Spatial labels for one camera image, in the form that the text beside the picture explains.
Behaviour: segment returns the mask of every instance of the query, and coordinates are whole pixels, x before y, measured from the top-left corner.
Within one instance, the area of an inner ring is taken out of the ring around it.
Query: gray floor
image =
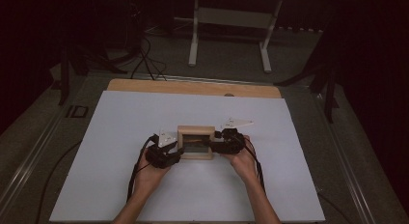
[[[299,72],[319,39],[319,34],[310,32],[276,31],[268,47],[273,73],[265,74],[255,41],[259,35],[253,34],[246,39],[231,36],[223,39],[202,33],[195,68],[187,66],[188,30],[179,30],[173,36],[147,35],[149,56],[166,63],[163,74],[168,80],[228,80],[273,85],[274,81]],[[148,49],[147,42],[144,42],[144,49]],[[15,200],[9,209],[5,209],[4,223],[35,222],[41,191],[53,165],[69,147],[82,139],[100,94],[109,81],[115,77],[129,77],[139,60],[121,66],[129,71],[127,75],[115,75],[94,67],[87,77],[74,76],[71,79],[73,90],[67,104],[89,106],[90,113],[85,119],[64,118],[67,108],[57,105],[59,92],[47,90],[0,137],[1,191],[7,191],[14,173],[29,152],[41,143],[44,145],[41,158],[25,186],[15,192]],[[150,68],[157,75],[156,69]],[[148,78],[145,66],[138,69],[134,78]],[[158,79],[163,80],[163,77],[159,75]],[[309,81],[307,78],[280,90],[288,104],[317,191],[339,207],[352,223],[409,223],[342,87],[336,90],[340,108],[334,109],[335,123],[329,125],[323,117],[322,99],[311,94],[306,87]],[[51,178],[42,205],[41,223],[47,223],[75,152],[64,157]],[[347,223],[330,203],[321,197],[320,201],[327,219],[325,223]]]

